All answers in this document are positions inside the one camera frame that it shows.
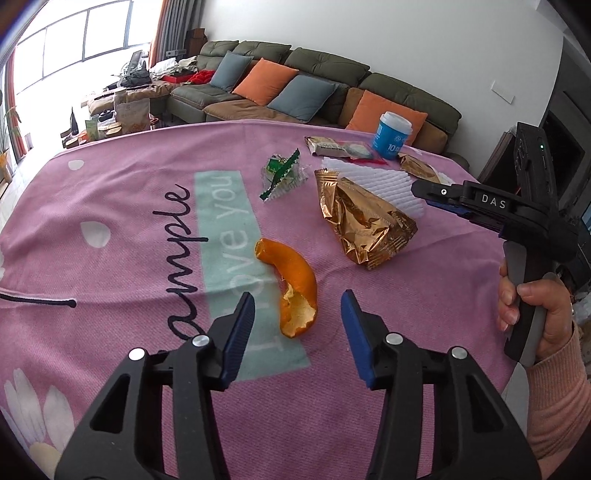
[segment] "orange peel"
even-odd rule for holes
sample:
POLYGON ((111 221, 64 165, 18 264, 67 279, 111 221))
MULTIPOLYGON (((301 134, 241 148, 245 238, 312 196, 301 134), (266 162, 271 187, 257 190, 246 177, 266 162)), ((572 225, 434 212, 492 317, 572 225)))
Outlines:
POLYGON ((318 286, 308 262, 292 247, 268 238, 255 245, 256 257, 273 265, 287 288, 280 301, 279 328, 286 337, 293 338, 308 330, 318 314, 318 286))

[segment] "blue cushion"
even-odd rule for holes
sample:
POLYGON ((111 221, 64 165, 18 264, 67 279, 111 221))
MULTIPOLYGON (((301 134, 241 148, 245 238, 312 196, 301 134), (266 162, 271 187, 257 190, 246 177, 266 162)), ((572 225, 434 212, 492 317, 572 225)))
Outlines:
POLYGON ((209 85, 231 92, 234 90, 234 87, 242 77, 244 70, 246 70, 246 67, 248 67, 252 58, 253 57, 238 55, 231 51, 226 52, 216 73, 213 74, 209 85))
POLYGON ((267 107, 309 122, 337 86, 316 77, 297 75, 267 107))

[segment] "red cloth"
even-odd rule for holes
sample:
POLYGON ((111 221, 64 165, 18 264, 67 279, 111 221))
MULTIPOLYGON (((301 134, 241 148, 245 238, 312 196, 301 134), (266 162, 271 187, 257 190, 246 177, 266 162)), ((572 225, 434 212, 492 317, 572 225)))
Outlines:
POLYGON ((191 78, 189 78, 189 82, 194 83, 195 85, 203 85, 204 83, 209 83, 214 73, 216 73, 215 70, 202 70, 200 72, 197 72, 191 78))

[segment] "metal screw head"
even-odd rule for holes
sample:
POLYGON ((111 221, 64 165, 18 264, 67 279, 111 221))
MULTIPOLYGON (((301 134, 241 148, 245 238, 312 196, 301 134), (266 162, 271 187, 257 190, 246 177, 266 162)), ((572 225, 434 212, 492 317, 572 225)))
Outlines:
POLYGON ((464 360, 468 356, 468 352, 466 352, 465 348, 461 346, 455 346, 452 348, 452 357, 457 358, 458 360, 464 360))
POLYGON ((404 338, 399 333, 389 333, 386 335, 386 343, 390 345, 400 345, 404 338))
POLYGON ((136 361, 141 360, 146 354, 146 350, 143 348, 134 348, 132 351, 129 352, 129 359, 136 361))
POLYGON ((191 343, 194 346, 206 346, 209 343, 209 337, 207 335, 197 335, 191 343))

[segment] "orange cushion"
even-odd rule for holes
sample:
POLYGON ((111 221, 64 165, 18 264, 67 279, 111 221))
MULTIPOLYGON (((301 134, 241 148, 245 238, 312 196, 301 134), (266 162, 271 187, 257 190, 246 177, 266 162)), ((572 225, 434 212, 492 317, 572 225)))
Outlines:
POLYGON ((280 94, 297 72, 285 65, 260 59, 246 78, 234 88, 233 93, 258 105, 266 105, 280 94))
POLYGON ((379 118, 385 112, 393 112, 411 122, 413 133, 407 138, 406 145, 413 144, 414 139, 417 137, 419 130, 428 116, 427 113, 417 112, 366 90, 346 129, 374 134, 378 129, 379 118))

